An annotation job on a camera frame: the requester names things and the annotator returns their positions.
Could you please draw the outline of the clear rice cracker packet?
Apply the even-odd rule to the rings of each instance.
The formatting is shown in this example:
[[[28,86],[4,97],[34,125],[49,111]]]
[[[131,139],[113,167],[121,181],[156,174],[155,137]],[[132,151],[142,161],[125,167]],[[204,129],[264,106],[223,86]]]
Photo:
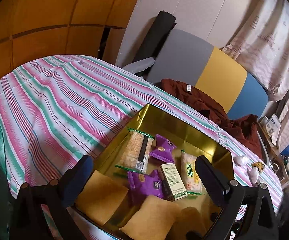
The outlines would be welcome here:
[[[119,160],[115,167],[146,174],[154,137],[136,129],[128,130],[129,133],[119,148]]]

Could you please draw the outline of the blue desk lamp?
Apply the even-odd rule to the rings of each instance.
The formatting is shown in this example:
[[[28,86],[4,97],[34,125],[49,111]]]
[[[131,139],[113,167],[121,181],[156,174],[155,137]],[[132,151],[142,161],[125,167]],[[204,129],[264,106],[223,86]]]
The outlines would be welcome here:
[[[289,156],[289,145],[281,152],[281,155],[285,157]]]

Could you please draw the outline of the striped pink green tablecloth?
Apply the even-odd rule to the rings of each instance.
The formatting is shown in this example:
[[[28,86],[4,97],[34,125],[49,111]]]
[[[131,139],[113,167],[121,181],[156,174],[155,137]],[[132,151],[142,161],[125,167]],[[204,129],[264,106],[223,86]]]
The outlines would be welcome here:
[[[7,191],[44,185],[85,154],[98,157],[146,104],[200,130],[233,156],[258,157],[200,113],[143,79],[91,56],[55,55],[0,80],[0,156]]]

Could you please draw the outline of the purple snack packet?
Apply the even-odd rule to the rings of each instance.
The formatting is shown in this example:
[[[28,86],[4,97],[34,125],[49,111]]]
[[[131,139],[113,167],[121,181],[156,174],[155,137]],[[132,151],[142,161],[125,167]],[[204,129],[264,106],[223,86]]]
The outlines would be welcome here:
[[[156,146],[150,152],[150,157],[153,157],[164,163],[175,163],[173,158],[173,150],[175,150],[177,146],[159,134],[155,136],[155,142]]]
[[[134,201],[152,195],[164,199],[162,180],[158,170],[150,174],[128,171],[128,181]]]

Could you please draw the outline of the pink patterned curtain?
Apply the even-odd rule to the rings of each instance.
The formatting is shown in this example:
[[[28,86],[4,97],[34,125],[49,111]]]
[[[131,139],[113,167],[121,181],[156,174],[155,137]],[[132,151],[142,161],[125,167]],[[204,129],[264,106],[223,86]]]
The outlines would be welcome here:
[[[265,88],[270,101],[282,103],[281,127],[273,134],[279,150],[289,145],[289,2],[259,0],[249,19],[223,48]]]

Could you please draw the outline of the wooden wardrobe panels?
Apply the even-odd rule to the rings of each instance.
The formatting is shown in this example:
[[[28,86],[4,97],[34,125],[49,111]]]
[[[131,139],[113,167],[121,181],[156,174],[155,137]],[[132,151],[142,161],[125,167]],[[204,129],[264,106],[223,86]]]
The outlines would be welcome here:
[[[137,0],[2,0],[0,79],[49,55],[90,55],[115,63]]]

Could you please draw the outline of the black rolled mat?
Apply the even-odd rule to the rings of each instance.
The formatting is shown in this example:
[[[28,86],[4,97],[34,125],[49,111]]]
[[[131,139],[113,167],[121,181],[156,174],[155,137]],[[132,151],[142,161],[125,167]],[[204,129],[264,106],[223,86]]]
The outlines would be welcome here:
[[[132,62],[153,57],[157,58],[168,34],[175,27],[176,17],[160,11],[149,28]]]

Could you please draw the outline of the maroon red garment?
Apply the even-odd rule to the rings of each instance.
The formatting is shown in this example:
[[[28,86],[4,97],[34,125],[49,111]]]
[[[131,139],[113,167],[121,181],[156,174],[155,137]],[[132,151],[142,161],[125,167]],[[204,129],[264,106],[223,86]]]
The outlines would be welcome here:
[[[217,124],[260,159],[263,159],[262,146],[257,133],[258,116],[249,114],[231,120],[219,103],[201,90],[181,81],[162,79],[159,87]]]

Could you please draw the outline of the white plastic wrapped ball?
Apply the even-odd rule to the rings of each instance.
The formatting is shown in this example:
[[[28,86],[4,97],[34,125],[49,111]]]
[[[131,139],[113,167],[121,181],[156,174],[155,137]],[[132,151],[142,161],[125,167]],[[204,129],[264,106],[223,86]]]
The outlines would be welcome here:
[[[233,160],[236,163],[236,165],[240,167],[246,166],[250,162],[249,157],[245,155],[233,157]]]

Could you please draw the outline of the green cream small box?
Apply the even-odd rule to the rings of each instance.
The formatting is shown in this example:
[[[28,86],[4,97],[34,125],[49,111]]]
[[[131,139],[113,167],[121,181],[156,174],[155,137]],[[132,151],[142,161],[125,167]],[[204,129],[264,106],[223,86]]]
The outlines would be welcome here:
[[[162,164],[159,167],[158,172],[162,180],[162,187],[166,200],[174,202],[188,196],[186,188],[174,163]]]

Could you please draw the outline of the white blue product box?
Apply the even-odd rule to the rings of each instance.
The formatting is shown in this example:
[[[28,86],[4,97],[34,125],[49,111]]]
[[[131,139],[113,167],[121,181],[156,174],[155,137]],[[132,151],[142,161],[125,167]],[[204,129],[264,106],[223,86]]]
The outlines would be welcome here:
[[[273,114],[271,118],[265,125],[266,132],[268,136],[271,138],[271,142],[273,145],[276,146],[279,131],[281,128],[281,122],[276,114]]]

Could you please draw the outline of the yellow striped sock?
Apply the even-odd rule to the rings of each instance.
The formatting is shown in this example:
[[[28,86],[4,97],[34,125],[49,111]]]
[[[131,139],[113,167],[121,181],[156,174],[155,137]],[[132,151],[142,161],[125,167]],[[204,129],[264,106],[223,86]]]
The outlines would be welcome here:
[[[251,166],[252,168],[256,167],[259,173],[262,173],[265,168],[265,164],[260,161],[252,163]]]

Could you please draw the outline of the grey yellow blue chair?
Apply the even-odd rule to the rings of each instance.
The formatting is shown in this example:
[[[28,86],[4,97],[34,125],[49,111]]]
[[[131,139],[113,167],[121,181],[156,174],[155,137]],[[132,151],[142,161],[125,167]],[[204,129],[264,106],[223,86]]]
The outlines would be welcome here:
[[[162,45],[157,56],[145,56],[124,67],[145,75],[148,82],[173,79],[191,85],[217,102],[231,120],[260,116],[268,103],[262,85],[239,63],[207,41],[179,29],[166,38],[150,39]]]

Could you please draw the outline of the tan sponge cake bun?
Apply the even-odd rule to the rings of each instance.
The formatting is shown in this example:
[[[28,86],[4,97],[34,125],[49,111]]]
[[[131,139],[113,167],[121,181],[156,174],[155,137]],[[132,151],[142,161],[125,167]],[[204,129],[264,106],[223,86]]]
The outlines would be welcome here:
[[[95,170],[75,204],[92,221],[103,226],[116,212],[128,188]]]

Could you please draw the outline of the yellow green cracker packet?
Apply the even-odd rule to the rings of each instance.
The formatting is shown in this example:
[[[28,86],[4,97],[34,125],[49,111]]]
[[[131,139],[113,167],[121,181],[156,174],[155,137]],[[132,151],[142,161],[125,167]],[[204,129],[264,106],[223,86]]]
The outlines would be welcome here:
[[[181,179],[188,194],[200,195],[202,192],[202,182],[195,169],[197,157],[181,151]]]

